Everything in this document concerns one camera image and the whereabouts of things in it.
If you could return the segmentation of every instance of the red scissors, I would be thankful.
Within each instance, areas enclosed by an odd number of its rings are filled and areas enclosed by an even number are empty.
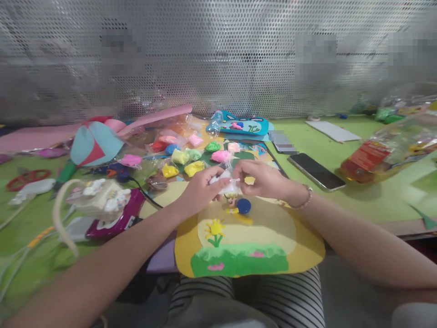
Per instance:
[[[31,182],[44,180],[51,174],[47,169],[29,171],[28,173],[17,176],[9,181],[6,189],[9,191],[20,191],[23,187]]]

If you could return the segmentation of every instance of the hand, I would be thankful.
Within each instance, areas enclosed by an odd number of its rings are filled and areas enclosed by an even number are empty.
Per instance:
[[[220,198],[218,193],[230,183],[230,179],[220,179],[213,184],[208,182],[212,177],[221,175],[223,171],[219,166],[211,166],[197,172],[191,178],[188,186],[175,202],[181,209],[186,210],[187,218],[203,210],[212,200]]]
[[[255,178],[253,185],[244,182],[245,177]],[[241,159],[234,169],[234,178],[240,178],[240,189],[245,195],[276,198],[299,206],[308,198],[306,188],[284,177],[278,169],[265,163]]]

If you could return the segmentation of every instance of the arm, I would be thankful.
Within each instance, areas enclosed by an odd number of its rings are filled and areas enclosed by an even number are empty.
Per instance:
[[[241,181],[247,175],[255,177],[253,185],[241,184],[242,192],[248,195],[281,199],[293,207],[309,197],[304,186],[262,163],[241,160],[234,174]],[[381,227],[351,215],[316,193],[295,214],[309,222],[339,256],[372,281],[386,287],[437,289],[437,265]]]
[[[196,174],[178,200],[80,259],[4,327],[89,327],[168,235],[229,183],[222,179],[208,185],[222,172],[216,166]]]

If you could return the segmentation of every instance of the metal mesh panel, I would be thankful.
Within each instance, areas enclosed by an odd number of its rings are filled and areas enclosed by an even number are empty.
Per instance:
[[[436,0],[3,0],[0,119],[325,115],[434,80]]]

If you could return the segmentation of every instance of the wrist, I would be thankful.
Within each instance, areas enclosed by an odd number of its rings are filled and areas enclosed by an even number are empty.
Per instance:
[[[309,198],[308,189],[300,183],[292,182],[292,186],[284,199],[291,207],[299,207],[304,204]]]
[[[167,208],[170,212],[168,215],[175,218],[178,221],[178,224],[184,222],[193,215],[193,213],[191,213],[190,206],[187,206],[187,204],[184,204],[179,199],[175,200],[165,208]]]

